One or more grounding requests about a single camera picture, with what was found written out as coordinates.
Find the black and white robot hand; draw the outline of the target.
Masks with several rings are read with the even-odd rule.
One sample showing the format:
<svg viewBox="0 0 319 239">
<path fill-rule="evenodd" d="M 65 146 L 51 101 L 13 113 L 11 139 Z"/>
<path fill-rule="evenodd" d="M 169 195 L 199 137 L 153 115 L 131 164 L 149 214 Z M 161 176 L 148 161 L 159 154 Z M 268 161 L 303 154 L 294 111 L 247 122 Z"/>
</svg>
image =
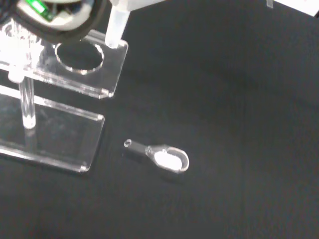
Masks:
<svg viewBox="0 0 319 239">
<path fill-rule="evenodd" d="M 32 36 L 50 43 L 78 41 L 98 23 L 106 0 L 2 0 L 0 26 L 18 39 Z"/>
</svg>

